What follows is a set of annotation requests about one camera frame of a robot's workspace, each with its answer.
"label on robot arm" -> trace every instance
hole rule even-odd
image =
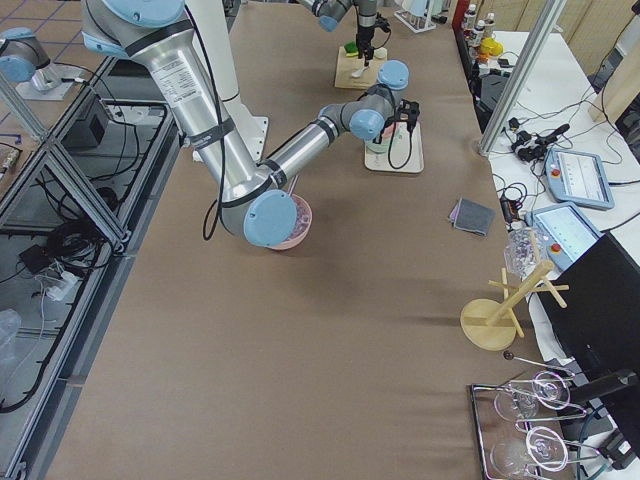
[[[151,76],[171,108],[202,96],[202,91],[191,75],[189,65],[182,60],[174,60],[154,70]]]

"table surface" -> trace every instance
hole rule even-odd
[[[527,39],[526,32],[496,32],[496,39],[502,42],[505,50],[520,53]],[[597,125],[588,113],[589,103],[567,108],[564,112],[541,119],[536,114],[559,112],[568,105],[577,104],[583,99],[595,100],[595,92],[575,60],[566,42],[560,34],[549,36],[542,54],[533,68],[524,89],[522,90],[513,116],[520,120],[531,118],[524,128],[528,132],[542,132],[553,130],[563,123],[569,123],[571,128],[566,136],[572,139],[572,150],[592,152],[600,155],[609,182],[624,182],[640,179],[640,164],[629,150],[622,137],[615,133],[608,123]],[[494,151],[506,152],[510,142],[503,135]],[[536,180],[529,171],[529,165],[518,160],[511,153],[492,153],[489,157],[493,172],[511,182],[524,182],[530,192],[535,192]],[[496,179],[496,188],[502,187],[502,181]],[[607,211],[581,208],[582,212],[599,229],[618,225],[640,209],[638,198],[640,184],[613,188],[615,207]],[[535,203],[529,199],[524,209],[543,208],[556,203],[548,192],[542,193]],[[625,247],[637,263],[640,263],[640,219],[612,232]],[[530,302],[530,314],[536,330],[540,351],[545,360],[566,357],[558,344],[549,319],[542,308],[537,296]],[[591,437],[587,443],[597,445],[606,438],[607,434]],[[594,473],[601,463],[600,460],[587,462],[589,473]],[[640,476],[640,461],[635,460],[632,465],[619,472],[605,472],[600,478],[615,480],[631,480]]]
[[[479,478],[467,385],[522,366],[473,346],[459,314],[500,298],[487,281],[506,233],[447,220],[462,196],[499,211],[452,31],[414,35],[386,13],[421,105],[424,172],[370,172],[345,135],[298,182],[309,236],[276,253],[201,239],[216,188],[183,151],[48,479]],[[333,87],[353,17],[329,34],[298,5],[240,9],[240,91],[271,119],[267,152],[360,95]],[[525,331],[514,349],[537,356]]]
[[[80,65],[95,71],[104,57],[84,48],[80,2],[58,2],[51,0],[2,0],[0,2],[0,32],[10,28],[30,28],[42,44],[51,60],[72,65]],[[85,79],[89,74],[82,73]],[[53,127],[65,110],[71,105],[81,87],[74,85],[61,101],[28,100],[26,103],[40,122]],[[0,102],[0,134],[21,135],[23,150],[16,166],[0,180],[0,198],[4,196],[20,171],[27,164],[30,155],[39,144],[24,130],[8,107]],[[13,144],[13,139],[0,135],[0,141]]]

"yellow object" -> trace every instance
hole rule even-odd
[[[500,42],[497,42],[493,38],[485,38],[480,43],[480,54],[491,55],[497,57],[504,52],[504,47]]]

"white power adapter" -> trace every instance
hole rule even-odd
[[[53,285],[51,287],[47,287],[45,293],[47,297],[49,297],[54,302],[61,302],[64,300],[64,297],[67,296],[69,291],[73,288],[73,286],[78,283],[78,277],[76,277],[71,272],[62,272],[60,274],[62,280],[60,280],[60,285]]]

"red object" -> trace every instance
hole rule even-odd
[[[462,28],[462,20],[464,19],[464,13],[469,9],[471,0],[458,0],[456,11],[453,14],[453,20],[451,20],[451,27],[454,32],[457,32]]]

